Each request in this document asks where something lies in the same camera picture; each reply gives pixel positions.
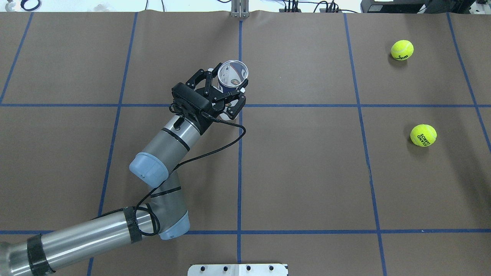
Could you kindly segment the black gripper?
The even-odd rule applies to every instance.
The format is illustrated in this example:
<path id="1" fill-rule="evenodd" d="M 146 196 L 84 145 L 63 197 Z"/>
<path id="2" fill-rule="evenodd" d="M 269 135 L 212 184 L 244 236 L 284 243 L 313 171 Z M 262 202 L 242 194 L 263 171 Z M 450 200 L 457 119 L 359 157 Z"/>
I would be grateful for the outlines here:
<path id="1" fill-rule="evenodd" d="M 186 86 L 195 90 L 209 102 L 211 107 L 206 112 L 213 117 L 219 116 L 220 119 L 235 119 L 246 103 L 245 89 L 232 89 L 222 92 L 213 86 L 215 70 L 198 70 L 187 82 Z M 204 87 L 197 89 L 198 84 L 205 81 Z"/>

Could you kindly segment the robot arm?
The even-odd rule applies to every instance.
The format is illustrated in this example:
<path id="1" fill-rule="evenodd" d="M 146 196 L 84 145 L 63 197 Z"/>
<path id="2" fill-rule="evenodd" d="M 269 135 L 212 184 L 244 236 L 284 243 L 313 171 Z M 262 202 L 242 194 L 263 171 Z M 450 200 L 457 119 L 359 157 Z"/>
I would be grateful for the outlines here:
<path id="1" fill-rule="evenodd" d="M 107 212 L 88 222 L 24 242 L 1 243 L 2 276 L 47 276 L 85 259 L 159 236 L 170 240 L 186 234 L 191 224 L 177 169 L 212 123 L 233 123 L 246 103 L 249 70 L 228 61 L 198 70 L 172 87 L 172 119 L 137 153 L 129 170 L 149 185 L 136 204 Z"/>

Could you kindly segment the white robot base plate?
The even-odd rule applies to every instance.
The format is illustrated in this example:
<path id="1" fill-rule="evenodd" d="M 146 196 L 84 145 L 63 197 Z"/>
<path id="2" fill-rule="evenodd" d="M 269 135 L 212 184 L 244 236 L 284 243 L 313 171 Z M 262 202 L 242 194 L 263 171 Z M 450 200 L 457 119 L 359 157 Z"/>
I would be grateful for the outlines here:
<path id="1" fill-rule="evenodd" d="M 188 276 L 289 276 L 287 264 L 196 264 Z"/>

